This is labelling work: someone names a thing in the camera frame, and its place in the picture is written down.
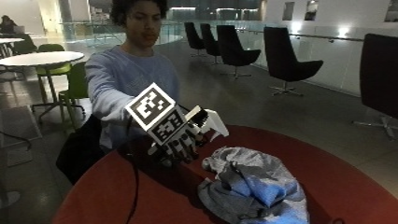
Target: hand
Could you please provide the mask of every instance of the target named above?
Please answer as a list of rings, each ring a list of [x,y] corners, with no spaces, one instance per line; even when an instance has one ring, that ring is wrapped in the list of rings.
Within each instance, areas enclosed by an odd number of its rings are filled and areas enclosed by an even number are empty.
[[[187,123],[162,146],[152,144],[147,154],[154,155],[158,161],[170,160],[171,162],[190,163],[199,157],[196,147],[202,147],[206,142],[199,127]]]

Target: dark hair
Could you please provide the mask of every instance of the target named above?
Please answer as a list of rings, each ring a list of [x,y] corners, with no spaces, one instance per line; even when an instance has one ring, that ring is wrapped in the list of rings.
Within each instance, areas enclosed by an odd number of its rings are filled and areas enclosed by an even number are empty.
[[[129,10],[139,1],[154,2],[160,10],[160,18],[164,18],[164,12],[167,10],[166,0],[111,0],[110,19],[115,25],[125,26]]]
[[[1,17],[1,20],[3,20],[3,19],[10,20],[9,16],[6,16],[6,15],[3,15],[3,16]]]

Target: gray sweater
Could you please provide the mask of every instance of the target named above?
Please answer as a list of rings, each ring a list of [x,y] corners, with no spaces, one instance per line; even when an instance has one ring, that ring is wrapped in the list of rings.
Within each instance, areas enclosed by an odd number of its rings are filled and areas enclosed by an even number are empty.
[[[156,52],[151,57],[137,57],[115,46],[90,56],[85,73],[91,113],[102,121],[99,145],[107,151],[145,134],[141,128],[131,127],[125,135],[129,113],[123,107],[152,82],[178,100],[176,72]]]
[[[243,147],[218,149],[202,168],[216,174],[198,185],[206,208],[228,223],[308,223],[303,190],[280,160]]]

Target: dark chair backrest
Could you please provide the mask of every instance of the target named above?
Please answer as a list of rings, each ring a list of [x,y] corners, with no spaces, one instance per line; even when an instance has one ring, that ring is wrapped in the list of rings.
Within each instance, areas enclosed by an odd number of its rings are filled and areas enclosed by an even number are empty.
[[[87,98],[87,85],[85,82],[85,62],[74,63],[66,75],[67,94],[70,98]]]
[[[364,36],[359,88],[361,103],[398,119],[398,37]]]
[[[218,25],[216,26],[218,35],[218,47],[224,64],[235,65],[240,64],[240,52],[244,51],[240,46],[236,30],[234,25]]]
[[[13,43],[13,53],[14,54],[27,54],[37,50],[35,45],[33,44],[31,38],[26,34],[14,34],[14,38],[21,38],[23,41]]]
[[[53,51],[65,51],[62,45],[59,44],[42,44],[38,46],[37,52],[53,52]],[[49,66],[49,69],[55,69],[65,66],[67,63],[54,64]]]
[[[263,28],[263,48],[270,76],[294,76],[298,61],[287,28]]]
[[[184,22],[183,26],[184,26],[184,33],[186,33],[188,47],[191,49],[203,49],[203,43],[195,29],[195,24],[191,22]]]
[[[212,56],[218,56],[219,55],[218,42],[214,39],[210,24],[200,23],[199,30],[200,30],[202,43],[203,43],[203,47],[206,48],[207,54]]]
[[[59,44],[42,44],[38,46],[37,52],[65,51]]]

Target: round table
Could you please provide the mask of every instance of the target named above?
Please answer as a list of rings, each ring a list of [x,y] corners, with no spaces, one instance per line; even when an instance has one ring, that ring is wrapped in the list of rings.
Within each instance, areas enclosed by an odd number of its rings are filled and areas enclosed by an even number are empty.
[[[49,106],[49,108],[45,110],[45,112],[38,116],[38,122],[41,122],[41,117],[45,115],[45,113],[49,112],[49,110],[55,107],[58,103],[57,94],[54,92],[51,78],[50,78],[50,66],[59,64],[59,63],[70,63],[77,60],[81,60],[85,57],[85,55],[81,52],[74,51],[53,51],[53,52],[39,52],[39,53],[30,53],[30,54],[22,54],[15,55],[11,57],[7,57],[5,59],[0,60],[0,65],[13,67],[43,67],[46,70],[46,77],[47,77],[47,85],[50,89],[51,94],[51,103],[43,103],[31,105],[31,109],[34,106]]]
[[[352,166],[322,149],[278,133],[227,125],[230,135],[199,149],[190,164],[166,169],[154,165],[145,151],[150,141],[131,142],[139,167],[139,191],[129,223],[224,223],[202,206],[196,187],[214,175],[200,161],[220,147],[247,147],[276,156],[300,183],[307,197],[310,221],[328,224],[393,224],[398,201]],[[126,147],[111,151],[85,172],[53,218],[53,224],[125,223],[137,183]]]

